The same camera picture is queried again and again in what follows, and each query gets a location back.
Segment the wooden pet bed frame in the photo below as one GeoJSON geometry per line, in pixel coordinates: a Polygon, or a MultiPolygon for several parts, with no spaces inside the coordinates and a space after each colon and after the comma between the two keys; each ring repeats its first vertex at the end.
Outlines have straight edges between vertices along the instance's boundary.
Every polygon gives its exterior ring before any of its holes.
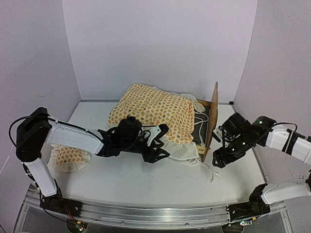
{"type": "Polygon", "coordinates": [[[207,154],[210,152],[210,145],[213,138],[212,134],[216,128],[218,120],[218,82],[215,82],[211,101],[198,100],[198,102],[203,106],[209,107],[208,113],[209,121],[207,126],[206,144],[204,146],[197,146],[197,150],[200,155],[201,161],[204,162],[207,157],[207,154]]]}

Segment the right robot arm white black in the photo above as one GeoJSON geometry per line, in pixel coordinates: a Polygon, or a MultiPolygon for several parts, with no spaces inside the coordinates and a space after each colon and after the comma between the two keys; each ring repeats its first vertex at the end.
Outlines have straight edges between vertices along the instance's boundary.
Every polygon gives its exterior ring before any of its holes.
{"type": "MultiPolygon", "coordinates": [[[[266,116],[258,117],[253,123],[234,113],[221,126],[222,146],[213,152],[212,164],[224,168],[245,156],[256,145],[275,149],[311,164],[311,138],[297,132],[297,128],[288,129],[288,122],[277,122],[266,116]]],[[[245,203],[244,210],[255,215],[263,207],[288,199],[311,194],[311,179],[303,175],[295,181],[282,183],[264,183],[257,186],[245,203]]]]}

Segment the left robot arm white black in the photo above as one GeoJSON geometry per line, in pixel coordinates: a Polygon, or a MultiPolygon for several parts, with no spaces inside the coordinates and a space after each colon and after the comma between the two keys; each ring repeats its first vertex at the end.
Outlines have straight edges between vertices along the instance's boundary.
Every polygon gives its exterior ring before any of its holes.
{"type": "Polygon", "coordinates": [[[134,116],[126,116],[107,131],[94,131],[53,119],[45,107],[39,107],[10,125],[10,137],[14,126],[17,126],[16,138],[11,142],[16,156],[55,212],[65,208],[65,201],[59,197],[59,186],[47,165],[51,158],[48,152],[53,146],[80,149],[99,157],[115,157],[121,152],[138,153],[147,163],[155,163],[170,155],[162,148],[161,141],[169,127],[166,124],[145,126],[134,116]]]}

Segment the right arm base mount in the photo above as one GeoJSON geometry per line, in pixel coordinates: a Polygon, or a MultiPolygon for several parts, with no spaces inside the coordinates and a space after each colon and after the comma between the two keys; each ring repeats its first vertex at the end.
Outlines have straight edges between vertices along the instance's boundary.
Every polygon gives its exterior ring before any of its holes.
{"type": "Polygon", "coordinates": [[[230,223],[251,220],[254,217],[270,213],[269,204],[266,204],[261,197],[263,189],[267,185],[267,183],[264,183],[257,186],[247,202],[230,204],[226,207],[226,211],[229,212],[230,223]]]}

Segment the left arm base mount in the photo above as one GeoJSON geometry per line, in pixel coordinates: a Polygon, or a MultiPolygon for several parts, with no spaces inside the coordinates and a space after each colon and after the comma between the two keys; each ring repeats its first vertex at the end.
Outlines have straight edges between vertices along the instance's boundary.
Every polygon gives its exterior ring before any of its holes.
{"type": "Polygon", "coordinates": [[[40,207],[46,211],[79,217],[82,210],[82,202],[64,198],[60,189],[57,189],[55,195],[48,197],[44,196],[40,191],[40,207]]]}

